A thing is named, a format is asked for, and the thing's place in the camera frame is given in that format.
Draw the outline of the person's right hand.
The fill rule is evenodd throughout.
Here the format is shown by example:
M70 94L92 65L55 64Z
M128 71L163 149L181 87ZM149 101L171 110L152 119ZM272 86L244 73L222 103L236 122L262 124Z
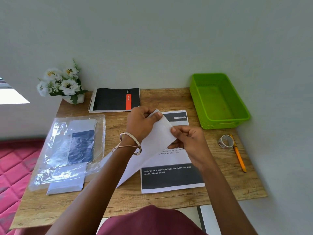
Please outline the person's right hand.
M217 168L203 130L200 127L179 125L174 127L190 127L189 136L185 140L176 140L168 146L168 149L184 149L192 164L201 172L213 171Z

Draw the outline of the person's left hand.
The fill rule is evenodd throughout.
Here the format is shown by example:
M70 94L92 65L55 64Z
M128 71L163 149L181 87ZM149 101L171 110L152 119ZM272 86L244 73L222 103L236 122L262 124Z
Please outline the person's left hand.
M147 106L134 107L127 117L126 132L132 134L140 143L151 133L154 123L146 118L155 111Z

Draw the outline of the white paper envelope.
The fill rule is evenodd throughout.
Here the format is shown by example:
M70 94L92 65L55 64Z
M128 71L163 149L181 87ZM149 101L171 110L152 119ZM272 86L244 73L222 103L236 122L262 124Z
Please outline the white paper envelope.
M150 134L142 141L142 152L139 155L132 155L127 167L117 185L119 187L138 170L145 167L154 156L164 151L176 138L170 132L171 123L163 116L154 123Z

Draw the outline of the person's left forearm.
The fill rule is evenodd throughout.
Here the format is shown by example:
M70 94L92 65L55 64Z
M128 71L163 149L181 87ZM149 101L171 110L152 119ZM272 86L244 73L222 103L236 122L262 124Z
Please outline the person's left forearm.
M120 145L136 143L124 136ZM100 172L73 200L46 235L96 235L102 217L135 148L116 149Z

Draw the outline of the person's right forearm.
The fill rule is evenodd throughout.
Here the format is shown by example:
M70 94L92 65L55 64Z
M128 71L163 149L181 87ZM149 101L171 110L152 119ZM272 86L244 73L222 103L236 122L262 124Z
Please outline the person's right forearm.
M215 162L204 164L199 167L199 171L221 235L258 235L217 164Z

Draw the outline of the wide white gold bangle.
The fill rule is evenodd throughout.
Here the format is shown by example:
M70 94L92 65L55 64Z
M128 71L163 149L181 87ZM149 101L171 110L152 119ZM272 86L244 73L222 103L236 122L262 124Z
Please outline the wide white gold bangle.
M128 133L128 132L123 132L123 133L121 133L121 134L119 135L120 141L123 140L123 137L124 137L125 135L129 136L130 138L132 138L132 140L136 143L136 146L141 146L140 142L139 142L132 134L130 134L130 133Z

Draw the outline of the printed paper sheet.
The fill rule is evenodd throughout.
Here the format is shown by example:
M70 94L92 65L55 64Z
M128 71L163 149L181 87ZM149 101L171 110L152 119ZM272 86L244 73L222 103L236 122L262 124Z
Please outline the printed paper sheet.
M181 148L166 148L148 161L140 173L142 194L205 186L198 169Z

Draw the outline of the thin gold bangle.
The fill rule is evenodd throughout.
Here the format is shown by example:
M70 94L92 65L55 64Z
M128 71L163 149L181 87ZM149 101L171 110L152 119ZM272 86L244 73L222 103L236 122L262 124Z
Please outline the thin gold bangle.
M132 147L132 148L135 148L135 151L134 151L134 155L140 155L141 152L142 152L142 148L141 146L134 146L134 145L117 145L116 147L114 147L111 152L115 152L116 149L120 149L120 148L124 148L124 147Z

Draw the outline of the clear tape roll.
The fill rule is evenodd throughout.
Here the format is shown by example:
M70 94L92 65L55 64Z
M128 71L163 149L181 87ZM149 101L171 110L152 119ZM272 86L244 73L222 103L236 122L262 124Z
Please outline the clear tape roll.
M230 135L223 135L218 140L218 145L224 150L232 150L234 146L234 140Z

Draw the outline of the green plastic basket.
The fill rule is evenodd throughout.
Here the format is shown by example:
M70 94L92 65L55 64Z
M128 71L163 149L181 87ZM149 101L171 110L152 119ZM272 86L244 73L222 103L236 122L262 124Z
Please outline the green plastic basket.
M226 74L193 74L190 93L202 129L235 128L250 119L247 107Z

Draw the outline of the orange pen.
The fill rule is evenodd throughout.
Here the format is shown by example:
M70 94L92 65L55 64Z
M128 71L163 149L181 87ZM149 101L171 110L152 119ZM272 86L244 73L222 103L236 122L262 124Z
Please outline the orange pen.
M231 137L232 140L233 140L233 149L234 149L234 151L235 151L235 153L236 153L236 156L237 156L237 159L238 159L239 164L240 164L240 166L241 166L241 169L242 169L242 171L243 171L244 173L247 173L245 164L244 164L244 162L243 162L243 160L242 160L242 157L241 157L241 155L240 155L240 152L239 152L239 150L238 150L236 141L235 141L235 139L234 139L234 137L233 137L232 134L229 134L229 135L230 135L230 137Z

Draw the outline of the dark table leg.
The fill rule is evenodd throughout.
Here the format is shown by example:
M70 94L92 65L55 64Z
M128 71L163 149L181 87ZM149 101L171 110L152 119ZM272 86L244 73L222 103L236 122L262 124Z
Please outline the dark table leg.
M201 229L202 229L203 232L206 233L206 228L205 228L205 223L204 223L202 212L201 212L201 207L200 206L196 206L196 208L197 208L197 211L198 211L198 217L199 217Z

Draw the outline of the white flowers in pot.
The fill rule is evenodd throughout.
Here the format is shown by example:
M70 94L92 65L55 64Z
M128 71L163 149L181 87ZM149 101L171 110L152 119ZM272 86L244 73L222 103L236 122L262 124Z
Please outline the white flowers in pot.
M39 78L37 92L43 96L61 96L70 104L81 104L87 90L83 89L79 73L81 68L72 59L73 66L59 70L49 68L45 71L42 78Z

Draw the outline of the clear plastic bag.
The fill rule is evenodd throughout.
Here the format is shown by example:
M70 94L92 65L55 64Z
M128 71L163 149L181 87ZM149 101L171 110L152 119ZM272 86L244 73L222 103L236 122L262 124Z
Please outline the clear plastic bag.
M29 190L48 189L52 175L57 167L68 165L71 136L68 126L72 120L96 119L93 160L87 163L85 182L89 182L100 171L104 164L104 148L106 135L106 119L104 114L80 117L58 117L54 119L46 137L40 156L33 170Z

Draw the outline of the bright window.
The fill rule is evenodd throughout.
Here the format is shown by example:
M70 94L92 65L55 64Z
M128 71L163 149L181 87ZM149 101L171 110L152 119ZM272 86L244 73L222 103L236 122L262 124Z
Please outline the bright window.
M0 77L0 105L29 104L30 102Z

